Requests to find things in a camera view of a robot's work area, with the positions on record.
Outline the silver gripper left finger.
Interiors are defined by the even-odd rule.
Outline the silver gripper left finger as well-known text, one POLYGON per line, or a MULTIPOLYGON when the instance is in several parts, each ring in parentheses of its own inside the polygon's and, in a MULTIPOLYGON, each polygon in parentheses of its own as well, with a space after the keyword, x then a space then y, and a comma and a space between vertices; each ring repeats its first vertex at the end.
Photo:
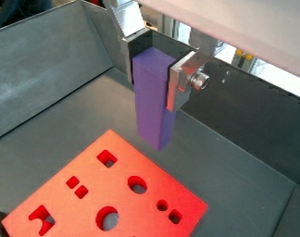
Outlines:
POLYGON ((127 81, 132 82, 128 42, 145 32, 139 3, 135 0, 103 0, 103 3, 117 32, 127 81))

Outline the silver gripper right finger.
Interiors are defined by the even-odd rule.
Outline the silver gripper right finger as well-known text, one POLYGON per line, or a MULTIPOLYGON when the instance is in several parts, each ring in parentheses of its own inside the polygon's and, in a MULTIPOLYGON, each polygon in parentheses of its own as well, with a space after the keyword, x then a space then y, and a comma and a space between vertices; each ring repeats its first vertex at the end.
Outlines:
POLYGON ((190 46, 194 49, 168 68, 165 108, 175 112, 190 98, 191 89, 202 91, 208 84, 203 66, 215 54, 218 40, 198 30, 191 30, 190 46))

